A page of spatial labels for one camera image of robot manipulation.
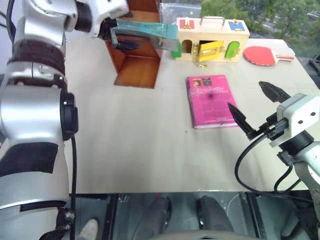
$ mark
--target white sneaker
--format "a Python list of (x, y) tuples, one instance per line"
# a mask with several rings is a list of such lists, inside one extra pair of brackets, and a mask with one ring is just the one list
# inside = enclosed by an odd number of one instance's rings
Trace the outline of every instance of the white sneaker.
[(96, 240), (98, 236), (98, 221), (90, 219), (82, 228), (78, 240)]

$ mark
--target white table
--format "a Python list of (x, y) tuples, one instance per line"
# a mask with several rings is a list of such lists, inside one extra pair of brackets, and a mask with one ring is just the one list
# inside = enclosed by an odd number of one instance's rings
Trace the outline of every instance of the white table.
[[(250, 39), (248, 45), (286, 46), (275, 39)], [(102, 40), (80, 37), (69, 42), (68, 90), (75, 94), (79, 111), (77, 193), (244, 191), (234, 167), (249, 144), (246, 135), (239, 127), (193, 129), (190, 118), (186, 77), (221, 74), (254, 128), (277, 108), (258, 81), (290, 95), (320, 94), (297, 59), (262, 67), (242, 57), (238, 63), (210, 62), (208, 68), (197, 68), (173, 60), (169, 52), (163, 54), (155, 89), (114, 86), (117, 74)], [(309, 129), (318, 141), (319, 129), (320, 122)], [(264, 191), (272, 191), (287, 169), (276, 156), (280, 149), (269, 142), (255, 147), (240, 167), (243, 181)], [(65, 146), (71, 180), (71, 143)], [(280, 189), (296, 179), (292, 172)], [(306, 186), (300, 183), (296, 189)]]

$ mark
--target table tennis paddle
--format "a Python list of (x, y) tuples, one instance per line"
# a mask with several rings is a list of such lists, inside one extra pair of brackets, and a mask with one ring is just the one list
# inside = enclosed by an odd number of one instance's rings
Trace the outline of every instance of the table tennis paddle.
[(265, 46), (249, 46), (244, 50), (243, 56), (248, 62), (259, 66), (273, 66), (279, 60), (291, 62), (295, 59), (294, 53), (288, 56), (280, 55)]

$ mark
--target wooden paddle handle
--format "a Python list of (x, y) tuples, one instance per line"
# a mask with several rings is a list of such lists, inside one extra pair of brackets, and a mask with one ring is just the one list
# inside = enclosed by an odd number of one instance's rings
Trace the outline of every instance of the wooden paddle handle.
[(295, 59), (295, 56), (285, 56), (285, 55), (280, 55), (280, 54), (277, 54), (275, 56), (279, 60), (289, 61), (289, 62), (291, 62)]

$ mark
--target book cover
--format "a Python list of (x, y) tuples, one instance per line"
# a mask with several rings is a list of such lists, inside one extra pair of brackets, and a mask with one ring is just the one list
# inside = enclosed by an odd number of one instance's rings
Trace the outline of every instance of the book cover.
[(225, 75), (190, 76), (187, 92), (194, 128), (237, 126), (228, 102), (237, 105)]

